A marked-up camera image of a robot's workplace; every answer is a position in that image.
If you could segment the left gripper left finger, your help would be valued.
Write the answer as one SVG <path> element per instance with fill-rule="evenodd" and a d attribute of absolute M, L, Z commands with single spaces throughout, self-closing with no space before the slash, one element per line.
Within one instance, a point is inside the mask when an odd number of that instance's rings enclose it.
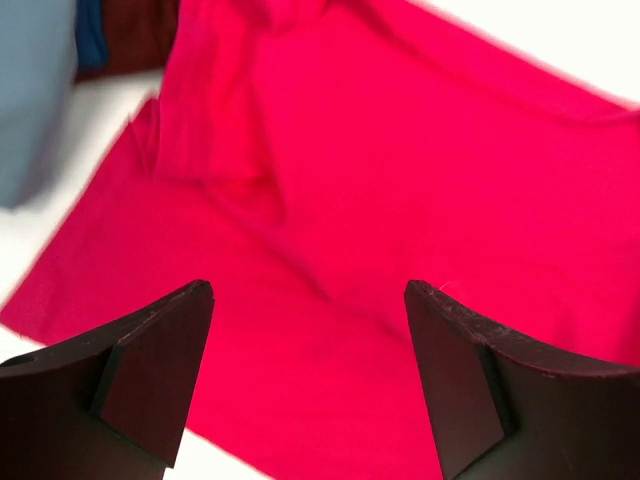
<path fill-rule="evenodd" d="M 214 306 L 191 282 L 1 364 L 4 479 L 161 479 L 175 465 Z"/>

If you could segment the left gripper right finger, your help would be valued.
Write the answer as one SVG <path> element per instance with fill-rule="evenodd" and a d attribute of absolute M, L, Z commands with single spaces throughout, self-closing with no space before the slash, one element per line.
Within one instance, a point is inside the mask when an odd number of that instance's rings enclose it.
<path fill-rule="evenodd" d="M 639 371 L 484 317 L 423 281 L 405 306 L 447 479 L 635 479 Z"/>

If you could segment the magenta t shirt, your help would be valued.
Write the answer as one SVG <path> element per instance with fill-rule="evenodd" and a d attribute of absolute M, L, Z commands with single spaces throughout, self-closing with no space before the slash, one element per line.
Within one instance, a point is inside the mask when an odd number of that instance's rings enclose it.
<path fill-rule="evenodd" d="M 192 430 L 277 479 L 436 479 L 406 284 L 637 363 L 639 115 L 405 1 L 185 1 L 1 320 L 55 343 L 195 279 Z"/>

